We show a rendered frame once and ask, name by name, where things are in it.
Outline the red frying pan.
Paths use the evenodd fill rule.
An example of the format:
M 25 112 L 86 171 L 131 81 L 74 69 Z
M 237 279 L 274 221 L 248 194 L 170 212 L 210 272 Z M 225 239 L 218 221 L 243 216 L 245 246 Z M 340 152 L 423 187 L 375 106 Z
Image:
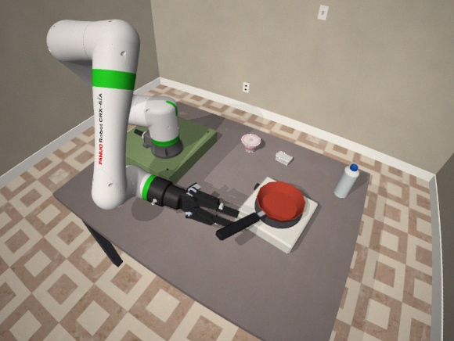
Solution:
M 269 182 L 260 187 L 257 200 L 261 212 L 249 214 L 233 222 L 237 232 L 260 221 L 260 217 L 264 215 L 273 221 L 285 222 L 304 213 L 305 200 L 302 193 L 293 185 L 282 181 Z

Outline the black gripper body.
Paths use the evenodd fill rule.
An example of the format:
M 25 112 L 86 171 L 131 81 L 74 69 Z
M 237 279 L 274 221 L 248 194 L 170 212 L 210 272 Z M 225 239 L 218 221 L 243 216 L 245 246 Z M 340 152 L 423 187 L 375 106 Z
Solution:
M 187 206 L 185 205 L 185 202 L 190 201 L 196 203 L 197 199 L 187 193 L 188 192 L 186 192 L 183 188 L 179 188 L 175 185 L 170 185 L 165 192 L 163 204 L 175 210 L 181 209 L 184 212 L 189 212 L 184 210 L 185 206 Z M 192 210 L 196 209 L 196 207 L 194 206 L 187 207 L 191 208 Z

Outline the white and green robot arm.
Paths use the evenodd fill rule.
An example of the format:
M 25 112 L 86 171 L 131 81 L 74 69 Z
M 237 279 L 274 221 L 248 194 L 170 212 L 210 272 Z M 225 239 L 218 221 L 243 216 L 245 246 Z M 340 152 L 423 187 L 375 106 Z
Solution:
M 126 166 L 129 124 L 149 128 L 147 132 L 135 129 L 134 133 L 142 136 L 143 147 L 151 147 L 155 157 L 170 159 L 183 150 L 176 101 L 167 96 L 133 94 L 140 50 L 136 29 L 123 20 L 61 20 L 51 26 L 46 41 L 52 56 L 92 89 L 95 204 L 115 210 L 138 197 L 164 206 L 172 181 L 136 165 Z

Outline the white yogurt cup with pink lid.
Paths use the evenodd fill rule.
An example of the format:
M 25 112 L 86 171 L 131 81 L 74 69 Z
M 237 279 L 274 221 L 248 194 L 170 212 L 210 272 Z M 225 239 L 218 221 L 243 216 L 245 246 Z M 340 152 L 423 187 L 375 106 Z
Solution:
M 258 145 L 261 143 L 261 139 L 257 135 L 252 134 L 244 135 L 241 138 L 241 141 L 243 143 L 245 151 L 248 153 L 254 152 Z

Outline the white bottle with blue cap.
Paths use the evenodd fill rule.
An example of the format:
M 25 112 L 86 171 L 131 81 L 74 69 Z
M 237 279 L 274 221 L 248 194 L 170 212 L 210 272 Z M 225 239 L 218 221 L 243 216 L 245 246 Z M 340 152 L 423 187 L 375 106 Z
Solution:
M 352 164 L 351 166 L 346 166 L 342 175 L 340 176 L 339 181 L 337 182 L 333 193 L 339 198 L 345 198 L 351 187 L 355 183 L 357 177 L 359 176 L 358 165 Z

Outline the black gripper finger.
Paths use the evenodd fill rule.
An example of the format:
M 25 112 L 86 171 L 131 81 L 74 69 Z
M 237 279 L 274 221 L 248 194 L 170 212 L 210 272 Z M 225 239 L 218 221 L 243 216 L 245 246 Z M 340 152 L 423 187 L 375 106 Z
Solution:
M 219 202 L 219 198 L 209 195 L 205 192 L 201 192 L 200 190 L 196 189 L 195 187 L 192 187 L 187 194 L 189 194 L 189 195 L 191 194 L 191 196 L 194 196 L 197 198 L 196 203 L 186 201 L 185 205 L 187 205 L 187 206 L 201 206 L 201 207 L 215 210 L 216 212 L 218 211 L 223 214 L 227 214 L 227 215 L 229 215 L 231 217 L 235 217 L 235 218 L 237 218 L 239 215 L 238 210 L 224 206 L 223 203 Z
M 195 221 L 199 221 L 204 224 L 208 224 L 208 225 L 220 224 L 225 227 L 225 226 L 233 223 L 233 221 L 227 220 L 223 217 L 219 217 L 217 214 L 215 216 L 215 215 L 207 212 L 206 210 L 200 208 L 199 206 L 196 208 L 196 210 L 192 210 L 191 208 L 185 206 L 184 210 L 189 211 L 189 212 L 186 212 L 186 218 L 193 219 Z

